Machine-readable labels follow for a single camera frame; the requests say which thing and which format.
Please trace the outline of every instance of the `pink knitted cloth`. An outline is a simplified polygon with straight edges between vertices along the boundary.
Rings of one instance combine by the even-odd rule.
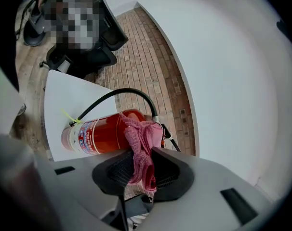
[[[152,121],[138,122],[122,113],[120,113],[120,117],[128,126],[124,133],[134,152],[134,174],[129,184],[137,184],[142,180],[144,189],[153,192],[156,190],[156,179],[154,163],[151,159],[151,148],[161,146],[163,129]]]

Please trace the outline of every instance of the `yellow zip tie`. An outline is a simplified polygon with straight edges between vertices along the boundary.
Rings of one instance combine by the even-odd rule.
[[[71,120],[71,121],[74,121],[74,122],[76,122],[77,124],[78,123],[80,123],[80,120],[78,120],[78,119],[73,119],[71,116],[69,116],[69,114],[63,109],[63,108],[61,108],[61,111]]]

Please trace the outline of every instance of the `black slot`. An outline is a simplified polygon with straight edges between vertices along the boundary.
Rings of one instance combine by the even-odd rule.
[[[222,190],[220,193],[232,208],[234,214],[242,225],[245,225],[258,215],[258,213],[234,188]]]
[[[65,174],[65,173],[68,173],[68,172],[73,171],[73,170],[75,170],[75,168],[72,166],[62,167],[62,168],[55,169],[55,173],[56,173],[56,175],[61,175],[61,174]]]

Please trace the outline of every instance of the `fire extinguisher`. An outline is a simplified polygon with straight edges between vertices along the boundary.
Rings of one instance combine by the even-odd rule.
[[[121,120],[119,114],[102,117],[87,122],[79,122],[92,109],[107,98],[121,93],[134,93],[144,98],[150,106],[152,119],[159,123],[159,117],[152,100],[142,91],[132,88],[122,88],[109,92],[92,105],[90,105],[78,118],[77,122],[70,122],[70,127],[65,128],[61,140],[64,147],[71,151],[84,152],[87,154],[108,153],[119,149],[128,149],[129,143],[124,136],[124,131],[127,128]],[[144,115],[136,110],[130,109],[122,111],[129,118],[136,121],[145,121]],[[163,137],[170,139],[176,150],[180,151],[177,144],[172,138],[172,135],[167,130],[164,124],[160,124],[164,130]]]

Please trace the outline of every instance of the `person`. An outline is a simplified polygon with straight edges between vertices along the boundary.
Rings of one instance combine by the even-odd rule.
[[[5,0],[8,4],[6,8],[0,9],[0,67],[6,77],[19,92],[19,82],[15,67],[16,58],[16,35],[15,35],[15,19],[19,5],[23,0]],[[38,10],[38,2],[35,4],[35,11]],[[26,110],[23,104],[18,112],[18,116]]]

